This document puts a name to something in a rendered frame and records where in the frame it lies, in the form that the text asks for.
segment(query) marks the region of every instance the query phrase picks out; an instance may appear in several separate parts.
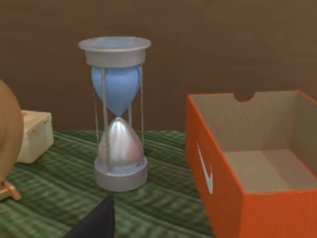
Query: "small cream box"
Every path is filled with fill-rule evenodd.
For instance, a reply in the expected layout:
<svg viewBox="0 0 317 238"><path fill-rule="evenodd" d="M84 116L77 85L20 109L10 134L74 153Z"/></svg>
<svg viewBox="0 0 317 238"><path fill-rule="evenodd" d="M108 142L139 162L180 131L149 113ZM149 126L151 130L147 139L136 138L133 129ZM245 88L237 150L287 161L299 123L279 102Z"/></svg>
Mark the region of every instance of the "small cream box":
<svg viewBox="0 0 317 238"><path fill-rule="evenodd" d="M22 113L24 135L17 162L31 164L53 145L52 115L32 111Z"/></svg>

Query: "sand timer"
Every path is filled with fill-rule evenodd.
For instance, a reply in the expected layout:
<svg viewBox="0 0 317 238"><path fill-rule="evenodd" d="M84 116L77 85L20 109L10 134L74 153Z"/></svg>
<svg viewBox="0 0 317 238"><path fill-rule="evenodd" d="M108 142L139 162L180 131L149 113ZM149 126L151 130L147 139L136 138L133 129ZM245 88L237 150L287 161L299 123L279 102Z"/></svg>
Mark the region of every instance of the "sand timer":
<svg viewBox="0 0 317 238"><path fill-rule="evenodd" d="M147 159L143 151L142 64L147 39L99 37L81 41L91 68L95 93L103 102L104 133L95 159L95 180L99 187L124 192L142 186L147 180ZM132 128L132 101L141 91L141 140ZM108 123L107 111L116 118ZM122 114L128 111L128 122Z"/></svg>

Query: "green striped tablecloth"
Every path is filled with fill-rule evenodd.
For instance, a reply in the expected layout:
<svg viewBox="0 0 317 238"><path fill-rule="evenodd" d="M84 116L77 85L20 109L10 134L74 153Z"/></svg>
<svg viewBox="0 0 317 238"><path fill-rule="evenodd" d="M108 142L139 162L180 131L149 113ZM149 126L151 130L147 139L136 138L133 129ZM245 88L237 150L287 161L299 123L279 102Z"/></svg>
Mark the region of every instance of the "green striped tablecloth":
<svg viewBox="0 0 317 238"><path fill-rule="evenodd" d="M36 163L18 164L8 180L22 200L0 202L0 238L61 238L110 193L94 181L94 131L57 131ZM116 238L211 238L184 159L184 133L145 133L147 183L115 198Z"/></svg>

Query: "black object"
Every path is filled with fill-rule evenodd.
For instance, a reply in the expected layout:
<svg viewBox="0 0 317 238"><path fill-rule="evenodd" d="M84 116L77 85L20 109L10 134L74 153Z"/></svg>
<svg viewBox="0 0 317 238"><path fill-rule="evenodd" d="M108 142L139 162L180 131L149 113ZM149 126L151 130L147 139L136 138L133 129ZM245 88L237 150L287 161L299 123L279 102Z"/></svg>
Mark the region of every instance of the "black object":
<svg viewBox="0 0 317 238"><path fill-rule="evenodd" d="M64 238L114 238L114 202L106 197Z"/></svg>

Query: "wooden disc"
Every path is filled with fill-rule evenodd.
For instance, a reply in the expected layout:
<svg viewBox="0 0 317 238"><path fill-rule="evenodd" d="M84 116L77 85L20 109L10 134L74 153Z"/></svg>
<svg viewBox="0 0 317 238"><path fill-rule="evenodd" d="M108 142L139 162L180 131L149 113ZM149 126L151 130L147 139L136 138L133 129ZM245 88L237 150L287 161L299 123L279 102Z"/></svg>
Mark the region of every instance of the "wooden disc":
<svg viewBox="0 0 317 238"><path fill-rule="evenodd" d="M19 103L0 80L0 182L13 168L23 140L23 115Z"/></svg>

